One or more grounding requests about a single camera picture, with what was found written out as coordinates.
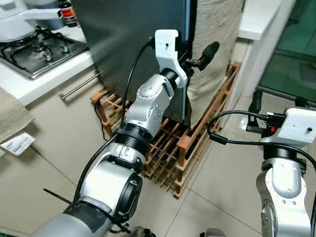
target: gas stove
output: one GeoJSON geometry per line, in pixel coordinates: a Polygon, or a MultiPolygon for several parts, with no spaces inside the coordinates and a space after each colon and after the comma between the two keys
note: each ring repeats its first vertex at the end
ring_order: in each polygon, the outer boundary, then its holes
{"type": "Polygon", "coordinates": [[[86,43],[37,26],[36,31],[25,39],[0,43],[0,62],[36,79],[87,49],[86,43]]]}

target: glass door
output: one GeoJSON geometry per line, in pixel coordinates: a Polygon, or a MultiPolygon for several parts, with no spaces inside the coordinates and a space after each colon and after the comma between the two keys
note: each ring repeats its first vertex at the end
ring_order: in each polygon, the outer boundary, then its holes
{"type": "Polygon", "coordinates": [[[316,102],[316,0],[297,0],[259,89],[316,102]]]}

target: towel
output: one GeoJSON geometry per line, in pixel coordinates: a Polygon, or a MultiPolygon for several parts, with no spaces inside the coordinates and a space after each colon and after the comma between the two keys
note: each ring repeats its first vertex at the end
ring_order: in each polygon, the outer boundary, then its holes
{"type": "Polygon", "coordinates": [[[26,127],[33,119],[20,101],[0,87],[0,143],[26,127]]]}
{"type": "Polygon", "coordinates": [[[197,22],[193,41],[193,58],[200,58],[210,43],[220,48],[213,61],[200,72],[196,70],[188,87],[192,107],[191,128],[203,116],[221,86],[235,45],[241,21],[243,0],[198,0],[197,22]]]}

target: wooden rack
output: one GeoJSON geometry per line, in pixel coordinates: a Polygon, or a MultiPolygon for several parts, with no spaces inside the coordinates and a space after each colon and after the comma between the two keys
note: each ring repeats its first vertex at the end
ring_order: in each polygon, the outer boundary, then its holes
{"type": "MultiPolygon", "coordinates": [[[[208,147],[207,124],[212,117],[224,111],[239,69],[239,62],[234,62],[228,67],[226,73],[228,78],[194,129],[165,118],[151,143],[143,175],[153,179],[161,187],[165,186],[167,190],[173,189],[177,198],[182,194],[208,147]]],[[[90,99],[96,103],[101,98],[97,110],[105,130],[112,137],[114,129],[120,124],[122,98],[114,94],[105,98],[104,95],[107,93],[107,90],[103,89],[90,99]]],[[[130,102],[127,101],[126,104],[128,110],[130,102]]],[[[213,131],[218,131],[219,128],[220,120],[214,125],[213,131]]]]}

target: cabinet door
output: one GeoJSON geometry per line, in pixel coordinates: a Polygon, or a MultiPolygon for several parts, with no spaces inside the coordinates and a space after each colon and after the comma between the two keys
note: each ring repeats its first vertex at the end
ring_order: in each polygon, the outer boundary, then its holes
{"type": "Polygon", "coordinates": [[[72,199],[75,185],[29,147],[0,158],[0,228],[30,234],[68,206],[43,191],[72,199]]]}
{"type": "Polygon", "coordinates": [[[94,68],[88,68],[27,106],[35,117],[26,128],[36,138],[34,148],[74,183],[104,143],[100,121],[89,100],[103,86],[96,79],[68,97],[67,102],[58,94],[70,91],[94,74],[94,68]]]}

